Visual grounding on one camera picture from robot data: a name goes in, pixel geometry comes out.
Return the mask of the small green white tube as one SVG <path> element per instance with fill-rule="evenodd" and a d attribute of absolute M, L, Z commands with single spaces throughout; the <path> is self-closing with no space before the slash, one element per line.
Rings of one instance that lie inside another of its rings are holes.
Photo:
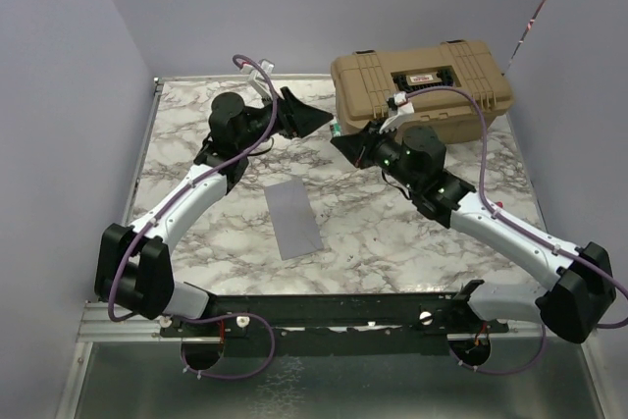
<path fill-rule="evenodd" d="M 338 121 L 332 120 L 330 122 L 330 132 L 332 137 L 342 136 L 342 129 Z"/>

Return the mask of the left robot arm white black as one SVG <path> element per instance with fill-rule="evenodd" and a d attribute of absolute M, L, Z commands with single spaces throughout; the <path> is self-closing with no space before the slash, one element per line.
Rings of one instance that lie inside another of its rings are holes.
<path fill-rule="evenodd" d="M 332 120 L 331 113 L 307 105 L 286 87 L 264 99 L 260 108 L 245 104 L 235 92 L 211 103 L 209 133 L 182 181 L 153 209 L 127 226 L 110 225 L 103 233 L 94 291 L 130 316 L 153 320 L 183 318 L 202 336 L 216 326 L 213 294 L 174 278 L 171 255 L 182 237 L 213 204 L 227 196 L 248 167 L 249 153 L 276 134 L 304 138 Z"/>

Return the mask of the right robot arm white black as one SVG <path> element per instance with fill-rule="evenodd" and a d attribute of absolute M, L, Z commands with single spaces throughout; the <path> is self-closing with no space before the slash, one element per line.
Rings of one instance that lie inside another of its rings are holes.
<path fill-rule="evenodd" d="M 430 127 L 407 129 L 401 140 L 368 124 L 331 140 L 357 169 L 379 168 L 406 188 L 425 218 L 471 236 L 522 268 L 536 285 L 468 285 L 450 308 L 452 324 L 472 332 L 485 321 L 543 324 L 573 343 L 587 339 L 616 298 L 606 250 L 561 240 L 515 218 L 445 169 L 445 145 Z"/>

